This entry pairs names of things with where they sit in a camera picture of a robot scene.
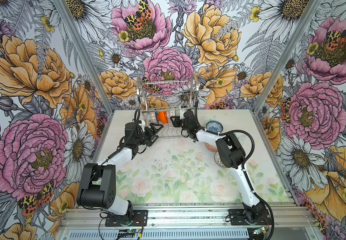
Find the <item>blue floral white bowl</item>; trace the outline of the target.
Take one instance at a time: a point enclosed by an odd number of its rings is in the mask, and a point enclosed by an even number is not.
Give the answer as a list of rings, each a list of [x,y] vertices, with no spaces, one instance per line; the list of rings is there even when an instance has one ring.
[[[209,121],[206,124],[206,129],[210,132],[214,132],[218,134],[218,133],[222,133],[224,128],[223,128],[223,125],[218,121]]]

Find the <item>plain orange bowl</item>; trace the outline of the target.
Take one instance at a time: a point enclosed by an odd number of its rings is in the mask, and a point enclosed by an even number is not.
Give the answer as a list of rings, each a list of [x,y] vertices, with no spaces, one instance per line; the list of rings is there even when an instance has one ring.
[[[163,124],[168,124],[169,118],[167,112],[158,112],[158,120]]]

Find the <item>aluminium right corner post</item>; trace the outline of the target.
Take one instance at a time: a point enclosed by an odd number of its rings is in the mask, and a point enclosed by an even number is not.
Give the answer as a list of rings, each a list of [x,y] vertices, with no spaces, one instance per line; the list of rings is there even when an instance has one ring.
[[[267,97],[269,96],[269,93],[271,92],[272,88],[274,87],[275,83],[277,82],[284,65],[286,64],[288,58],[290,57],[292,51],[296,48],[297,43],[303,36],[306,29],[309,27],[313,16],[316,14],[319,6],[321,4],[321,1],[309,1],[308,5],[306,6],[306,9],[301,16],[300,22],[295,28],[295,32],[290,34],[289,40],[282,51],[280,58],[278,62],[276,63],[273,71],[271,72],[271,75],[266,83],[266,85],[263,88],[263,91],[261,92],[260,96],[258,97],[254,107],[253,107],[253,113],[257,114],[263,103],[266,101]]]

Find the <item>aluminium left corner post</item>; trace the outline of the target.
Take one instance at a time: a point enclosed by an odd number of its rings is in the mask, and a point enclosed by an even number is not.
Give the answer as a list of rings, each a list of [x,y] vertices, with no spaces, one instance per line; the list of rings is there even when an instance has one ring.
[[[107,96],[103,84],[100,81],[99,74],[97,73],[96,68],[90,58],[89,52],[84,44],[83,38],[79,33],[79,28],[74,23],[74,20],[72,18],[71,12],[67,6],[66,1],[55,1],[54,4],[60,14],[60,18],[62,19],[69,33],[70,39],[73,41],[76,50],[78,51],[81,60],[83,61],[83,64],[86,67],[86,70],[98,91],[98,94],[104,104],[107,113],[110,117],[112,117],[114,113],[114,108]]]

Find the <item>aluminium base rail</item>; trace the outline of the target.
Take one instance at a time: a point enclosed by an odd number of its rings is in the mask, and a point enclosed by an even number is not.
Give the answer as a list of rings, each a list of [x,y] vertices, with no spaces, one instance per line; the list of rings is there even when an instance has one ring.
[[[242,205],[136,206],[142,220],[108,227],[108,217],[97,211],[74,209],[65,215],[59,240],[322,240],[306,207],[279,203],[256,225],[236,216]]]

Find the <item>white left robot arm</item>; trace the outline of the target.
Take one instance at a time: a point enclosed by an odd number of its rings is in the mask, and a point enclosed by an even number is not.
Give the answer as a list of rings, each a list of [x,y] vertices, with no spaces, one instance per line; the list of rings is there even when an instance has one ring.
[[[150,123],[141,127],[139,121],[125,125],[125,136],[118,149],[101,164],[86,164],[82,171],[76,202],[89,210],[101,209],[126,221],[133,219],[133,205],[117,196],[116,175],[123,165],[139,152],[139,146],[152,146],[163,125]]]

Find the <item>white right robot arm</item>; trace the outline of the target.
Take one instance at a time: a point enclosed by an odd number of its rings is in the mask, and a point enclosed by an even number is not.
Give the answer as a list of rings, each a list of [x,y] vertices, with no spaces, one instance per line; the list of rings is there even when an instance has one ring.
[[[244,207],[243,220],[249,225],[258,224],[260,220],[264,220],[266,224],[273,224],[273,211],[270,205],[258,195],[246,168],[246,163],[255,150],[253,137],[243,130],[220,133],[206,129],[199,123],[197,112],[186,111],[182,117],[174,116],[170,119],[175,128],[186,131],[187,137],[193,141],[217,147],[222,164],[231,169],[240,188]],[[243,134],[249,138],[251,149],[248,153],[245,152],[236,134]]]

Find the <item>aluminium corner post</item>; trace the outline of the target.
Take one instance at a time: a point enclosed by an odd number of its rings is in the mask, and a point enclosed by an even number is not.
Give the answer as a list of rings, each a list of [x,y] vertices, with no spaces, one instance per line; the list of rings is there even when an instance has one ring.
[[[97,73],[96,68],[90,58],[89,52],[84,44],[83,38],[79,33],[79,28],[74,23],[74,20],[72,18],[71,12],[67,6],[66,1],[55,1],[54,4],[60,14],[60,18],[62,19],[69,33],[70,39],[73,41],[76,50],[78,51],[81,60],[83,61],[83,64],[86,67],[86,70],[98,91],[98,94],[104,104],[107,113],[110,117],[112,117],[114,113],[114,108],[107,96],[103,84],[100,81],[99,74]]]
[[[301,16],[300,22],[295,28],[295,32],[290,34],[289,40],[282,51],[280,58],[278,62],[276,63],[273,71],[271,72],[271,75],[266,83],[266,85],[263,88],[263,91],[261,92],[260,96],[258,97],[254,107],[253,107],[253,113],[257,114],[263,103],[266,101],[267,97],[269,96],[269,93],[271,92],[272,88],[274,87],[275,83],[277,82],[284,65],[286,64],[288,58],[290,57],[292,51],[296,48],[297,43],[303,36],[306,29],[309,27],[313,16],[316,14],[319,6],[321,4],[321,1],[309,1],[308,5],[306,6],[306,9]]]

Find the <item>grey dotted white bowl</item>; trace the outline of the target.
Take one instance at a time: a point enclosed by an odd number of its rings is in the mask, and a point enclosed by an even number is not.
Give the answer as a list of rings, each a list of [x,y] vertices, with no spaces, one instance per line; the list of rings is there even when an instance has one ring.
[[[221,158],[220,158],[220,155],[219,155],[219,152],[216,152],[215,155],[214,155],[214,160],[215,160],[215,163],[220,166],[221,168],[226,168],[226,166],[222,163],[221,161]]]

